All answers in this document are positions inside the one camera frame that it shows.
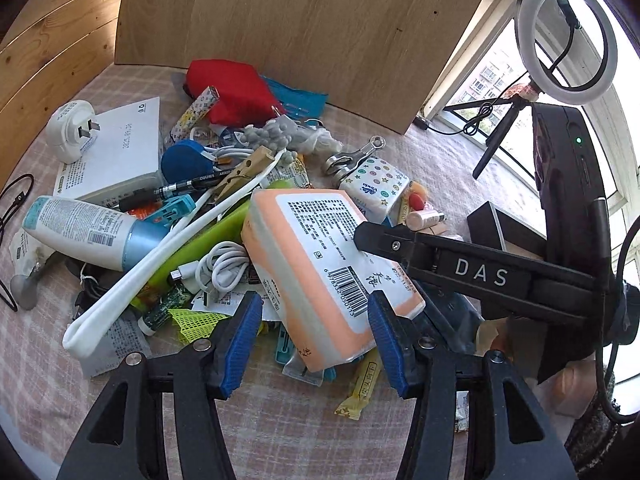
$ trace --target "barcode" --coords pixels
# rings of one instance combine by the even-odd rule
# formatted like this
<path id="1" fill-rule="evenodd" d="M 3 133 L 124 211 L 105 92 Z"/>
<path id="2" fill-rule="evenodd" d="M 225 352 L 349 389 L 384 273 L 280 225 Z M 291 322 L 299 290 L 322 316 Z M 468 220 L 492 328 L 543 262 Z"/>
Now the barcode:
<path id="1" fill-rule="evenodd" d="M 367 311 L 369 294 L 351 266 L 332 270 L 328 276 L 349 314 L 356 317 Z"/>
<path id="2" fill-rule="evenodd" d="M 111 247 L 115 236 L 99 233 L 98 231 L 89 231 L 89 243 L 107 245 Z"/>

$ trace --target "white charger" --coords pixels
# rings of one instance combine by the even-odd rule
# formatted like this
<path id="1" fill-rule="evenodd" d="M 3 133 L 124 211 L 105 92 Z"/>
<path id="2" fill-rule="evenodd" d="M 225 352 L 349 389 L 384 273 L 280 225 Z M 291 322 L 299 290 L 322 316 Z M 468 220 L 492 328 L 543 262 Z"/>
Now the white charger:
<path id="1" fill-rule="evenodd" d="M 45 127 L 46 141 L 56 157 L 65 164 L 72 164 L 81 155 L 91 130 L 100 130 L 95 122 L 94 107 L 88 101 L 69 101 L 51 116 Z"/>

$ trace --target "white tube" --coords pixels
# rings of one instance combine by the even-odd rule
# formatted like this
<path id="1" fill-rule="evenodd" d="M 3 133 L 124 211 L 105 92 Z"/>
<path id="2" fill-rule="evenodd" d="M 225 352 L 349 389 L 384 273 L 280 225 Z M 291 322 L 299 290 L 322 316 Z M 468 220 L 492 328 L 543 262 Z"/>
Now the white tube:
<path id="1" fill-rule="evenodd" d="M 278 152 L 275 160 L 251 182 L 245 184 L 238 191 L 220 204 L 198 218 L 188 227 L 180 226 L 180 222 L 169 233 L 162 243 L 145 256 L 133 269 L 125 274 L 107 293 L 78 317 L 66 329 L 62 338 L 62 346 L 76 359 L 89 357 L 94 352 L 98 342 L 106 334 L 109 327 L 118 319 L 129 302 L 136 296 L 145 283 L 159 269 L 159 267 L 182 247 L 202 228 L 214 221 L 219 214 L 227 211 L 243 196 L 252 191 L 258 183 L 276 166 L 284 150 Z"/>
<path id="2" fill-rule="evenodd" d="M 572 91 L 558 86 L 542 70 L 540 60 L 536 53 L 536 19 L 540 7 L 545 0 L 521 0 L 516 13 L 515 27 L 518 50 L 522 58 L 522 64 L 529 72 L 530 78 L 540 89 L 561 103 L 568 105 L 583 105 L 598 99 L 613 83 L 613 76 L 618 66 L 618 46 L 613 33 L 611 23 L 596 0 L 584 0 L 593 13 L 597 16 L 602 32 L 609 45 L 609 58 L 600 79 L 590 88 L 581 91 Z"/>

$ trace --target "yellow wrapper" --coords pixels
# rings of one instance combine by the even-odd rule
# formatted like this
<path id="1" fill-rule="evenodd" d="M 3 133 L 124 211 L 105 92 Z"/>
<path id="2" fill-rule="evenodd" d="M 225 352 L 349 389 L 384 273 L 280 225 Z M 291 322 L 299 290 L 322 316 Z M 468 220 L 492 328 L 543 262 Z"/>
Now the yellow wrapper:
<path id="1" fill-rule="evenodd" d="M 403 196 L 400 200 L 400 211 L 398 212 L 398 223 L 396 225 L 404 224 L 409 211 L 409 201 Z"/>
<path id="2" fill-rule="evenodd" d="M 377 348 L 369 350 L 360 361 L 356 370 L 356 386 L 348 399 L 340 403 L 335 410 L 336 415 L 348 416 L 351 420 L 359 420 L 362 409 L 369 403 L 373 387 L 382 369 L 382 359 Z"/>
<path id="3" fill-rule="evenodd" d="M 188 139 L 191 129 L 219 100 L 218 91 L 213 86 L 207 86 L 171 129 L 172 141 Z"/>

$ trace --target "wooden clothespin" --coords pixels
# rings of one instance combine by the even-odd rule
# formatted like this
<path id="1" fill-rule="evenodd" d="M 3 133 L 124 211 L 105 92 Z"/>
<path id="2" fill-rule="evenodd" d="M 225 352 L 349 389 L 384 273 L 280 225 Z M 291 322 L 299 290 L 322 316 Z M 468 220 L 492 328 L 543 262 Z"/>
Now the wooden clothespin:
<path id="1" fill-rule="evenodd" d="M 220 202 L 235 193 L 273 161 L 274 157 L 271 155 L 271 150 L 266 146 L 260 146 L 214 188 L 216 201 Z"/>

